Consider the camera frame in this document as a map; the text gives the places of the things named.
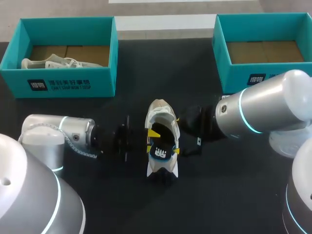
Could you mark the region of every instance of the cable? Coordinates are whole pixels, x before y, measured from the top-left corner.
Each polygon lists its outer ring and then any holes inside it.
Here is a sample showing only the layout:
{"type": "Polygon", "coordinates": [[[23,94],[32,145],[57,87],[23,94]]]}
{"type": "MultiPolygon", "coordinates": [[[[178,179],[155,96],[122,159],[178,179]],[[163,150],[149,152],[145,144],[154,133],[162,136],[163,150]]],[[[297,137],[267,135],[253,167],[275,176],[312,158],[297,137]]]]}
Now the cable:
{"type": "MultiPolygon", "coordinates": [[[[76,153],[78,153],[78,154],[80,154],[80,155],[87,156],[87,157],[91,157],[91,158],[97,158],[97,157],[98,157],[98,156],[95,155],[95,154],[90,154],[90,153],[86,153],[86,152],[83,152],[83,151],[79,150],[79,149],[71,142],[71,140],[70,140],[69,137],[66,135],[66,133],[65,133],[62,129],[60,129],[59,127],[57,127],[57,126],[55,126],[55,125],[52,125],[52,124],[49,124],[49,123],[37,123],[37,124],[34,124],[34,125],[30,126],[26,131],[32,130],[32,129],[37,128],[37,127],[49,127],[49,128],[51,128],[51,129],[53,129],[53,130],[57,130],[57,131],[63,133],[64,139],[65,139],[65,141],[68,143],[69,147],[72,148],[72,150],[74,150],[76,153]]],[[[20,144],[22,144],[22,140],[23,140],[23,137],[24,137],[24,134],[25,134],[26,131],[24,131],[23,133],[21,133],[21,135],[19,136],[18,142],[19,142],[20,144]]]]}

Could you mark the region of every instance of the teal cardboard box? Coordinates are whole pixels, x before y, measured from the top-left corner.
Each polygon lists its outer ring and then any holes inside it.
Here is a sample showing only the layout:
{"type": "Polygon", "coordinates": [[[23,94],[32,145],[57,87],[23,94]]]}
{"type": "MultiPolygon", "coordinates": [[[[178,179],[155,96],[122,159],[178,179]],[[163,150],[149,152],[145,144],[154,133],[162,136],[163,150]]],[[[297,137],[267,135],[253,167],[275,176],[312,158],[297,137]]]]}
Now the teal cardboard box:
{"type": "Polygon", "coordinates": [[[114,17],[21,19],[0,73],[15,98],[113,97],[117,61],[114,17]],[[21,69],[24,58],[38,58],[33,56],[35,51],[45,52],[46,58],[59,52],[77,61],[99,60],[103,67],[21,69]]]}
{"type": "Polygon", "coordinates": [[[292,69],[312,77],[308,13],[220,14],[212,43],[225,94],[292,69]]]}

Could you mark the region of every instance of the teal box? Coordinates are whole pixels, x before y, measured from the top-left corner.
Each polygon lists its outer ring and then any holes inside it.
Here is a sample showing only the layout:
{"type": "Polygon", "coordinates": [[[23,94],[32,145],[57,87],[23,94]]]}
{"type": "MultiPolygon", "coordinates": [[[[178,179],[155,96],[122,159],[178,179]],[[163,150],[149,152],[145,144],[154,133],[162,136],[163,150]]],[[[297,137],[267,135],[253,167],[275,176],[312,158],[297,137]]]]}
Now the teal box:
{"type": "Polygon", "coordinates": [[[15,98],[113,97],[117,61],[114,17],[21,19],[0,73],[15,98]],[[108,67],[20,69],[35,45],[110,46],[108,67]]]}
{"type": "Polygon", "coordinates": [[[215,19],[212,43],[225,94],[239,92],[292,69],[312,77],[312,19],[308,13],[220,14],[215,19]],[[226,44],[292,40],[305,62],[232,64],[226,44]]]}

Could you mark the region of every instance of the cardboard bottom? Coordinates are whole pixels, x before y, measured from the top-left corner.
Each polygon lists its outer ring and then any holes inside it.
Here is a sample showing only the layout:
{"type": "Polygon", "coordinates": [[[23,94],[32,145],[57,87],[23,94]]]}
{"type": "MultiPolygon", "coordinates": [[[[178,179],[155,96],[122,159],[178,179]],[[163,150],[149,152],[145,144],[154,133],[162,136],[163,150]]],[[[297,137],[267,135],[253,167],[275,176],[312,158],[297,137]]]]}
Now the cardboard bottom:
{"type": "Polygon", "coordinates": [[[227,42],[232,64],[304,62],[295,41],[227,42]]]}
{"type": "Polygon", "coordinates": [[[72,58],[80,62],[96,63],[108,67],[109,46],[34,46],[31,61],[41,61],[56,54],[62,58],[72,58]]]}

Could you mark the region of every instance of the white sneaker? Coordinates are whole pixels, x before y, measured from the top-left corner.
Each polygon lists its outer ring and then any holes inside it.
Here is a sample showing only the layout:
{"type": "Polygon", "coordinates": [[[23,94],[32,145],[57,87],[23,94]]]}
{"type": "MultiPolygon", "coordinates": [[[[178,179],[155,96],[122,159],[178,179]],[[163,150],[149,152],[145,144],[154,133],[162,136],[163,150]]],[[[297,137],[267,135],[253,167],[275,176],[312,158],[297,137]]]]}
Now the white sneaker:
{"type": "Polygon", "coordinates": [[[180,130],[172,107],[162,99],[156,99],[149,107],[145,128],[160,136],[148,137],[147,152],[149,163],[147,177],[160,169],[178,177],[177,155],[179,154],[180,130]]]}
{"type": "Polygon", "coordinates": [[[49,58],[42,61],[31,61],[24,58],[21,62],[22,69],[38,69],[38,68],[80,68],[80,67],[101,67],[95,63],[78,62],[73,58],[61,58],[52,54],[49,58]]]}

